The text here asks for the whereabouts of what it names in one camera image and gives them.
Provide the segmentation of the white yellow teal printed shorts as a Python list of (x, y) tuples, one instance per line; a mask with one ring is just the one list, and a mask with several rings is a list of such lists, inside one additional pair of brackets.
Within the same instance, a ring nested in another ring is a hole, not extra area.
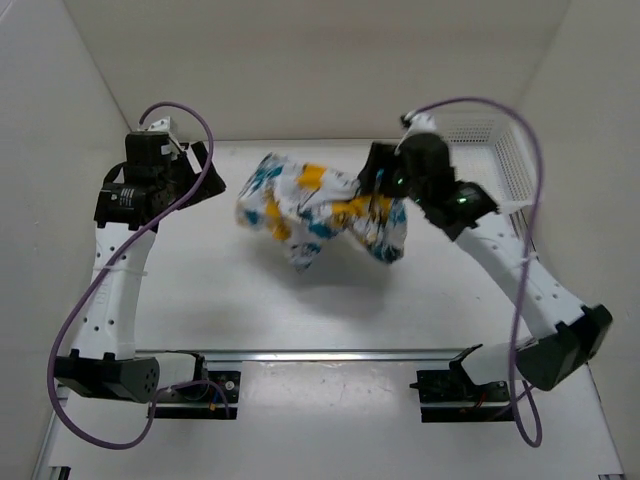
[(365, 194), (352, 173), (276, 153), (259, 163), (239, 192), (235, 218), (243, 227), (268, 231), (298, 271), (340, 234), (392, 264), (404, 256), (408, 227), (402, 200)]

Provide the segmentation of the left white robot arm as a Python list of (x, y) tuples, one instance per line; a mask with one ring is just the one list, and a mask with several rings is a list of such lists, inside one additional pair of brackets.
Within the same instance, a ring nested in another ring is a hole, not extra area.
[(55, 379), (85, 398), (146, 403), (175, 385), (188, 400), (206, 395), (210, 377), (202, 355), (186, 351), (140, 356), (135, 320), (145, 265), (155, 242), (156, 216), (223, 193), (226, 185), (206, 161), (201, 142), (181, 143), (169, 117), (126, 135), (125, 160), (104, 177), (94, 213), (96, 251), (81, 325), (66, 355), (56, 357)]

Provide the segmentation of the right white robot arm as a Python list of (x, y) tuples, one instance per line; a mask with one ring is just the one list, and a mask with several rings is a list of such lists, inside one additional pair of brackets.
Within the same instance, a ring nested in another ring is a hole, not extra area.
[(475, 346), (451, 362), (449, 387), (460, 399), (514, 376), (550, 391), (598, 352), (613, 318), (564, 288), (513, 232), (498, 203), (479, 184), (457, 178), (450, 148), (427, 113), (401, 119), (402, 139), (374, 142), (359, 179), (365, 193), (409, 199), (424, 218), (473, 258), (512, 302), (530, 336)]

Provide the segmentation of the white perforated plastic basket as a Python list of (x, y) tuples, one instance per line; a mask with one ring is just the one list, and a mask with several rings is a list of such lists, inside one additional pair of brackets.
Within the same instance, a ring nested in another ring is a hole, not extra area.
[(460, 179), (481, 185), (507, 215), (533, 204), (535, 165), (519, 127), (490, 113), (438, 112), (434, 119)]

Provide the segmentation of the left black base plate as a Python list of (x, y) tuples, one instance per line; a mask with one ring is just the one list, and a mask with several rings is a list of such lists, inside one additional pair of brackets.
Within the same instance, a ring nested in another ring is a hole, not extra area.
[(154, 412), (162, 420), (235, 420), (238, 414), (242, 373), (239, 363), (206, 362), (202, 374), (208, 375), (224, 393), (210, 385), (197, 385), (163, 393)]

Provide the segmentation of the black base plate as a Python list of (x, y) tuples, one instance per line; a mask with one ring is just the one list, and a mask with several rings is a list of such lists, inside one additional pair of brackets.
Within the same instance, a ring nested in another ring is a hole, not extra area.
[(235, 420), (238, 414), (242, 373), (239, 363), (206, 362), (202, 374), (208, 375), (224, 393), (210, 385), (197, 385), (163, 393), (154, 412), (162, 420)]
[(422, 423), (514, 421), (505, 382), (474, 385), (451, 370), (418, 370), (410, 387), (418, 392)]

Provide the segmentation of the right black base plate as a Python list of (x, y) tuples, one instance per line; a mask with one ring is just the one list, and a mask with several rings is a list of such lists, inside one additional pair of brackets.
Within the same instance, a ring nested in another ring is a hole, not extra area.
[(514, 421), (505, 382), (474, 385), (451, 370), (418, 370), (410, 387), (418, 392), (422, 423)]

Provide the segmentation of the aluminium frame rail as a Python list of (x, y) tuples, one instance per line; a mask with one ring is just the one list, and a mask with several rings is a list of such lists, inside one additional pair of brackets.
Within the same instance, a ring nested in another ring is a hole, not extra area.
[(625, 479), (591, 371), (537, 393), (543, 441), (511, 422), (425, 423), (412, 384), (462, 349), (505, 343), (506, 314), (445, 320), (146, 315), (147, 353), (199, 350), (241, 373), (234, 420), (158, 420), (138, 447), (87, 445), (51, 420), (38, 479)]

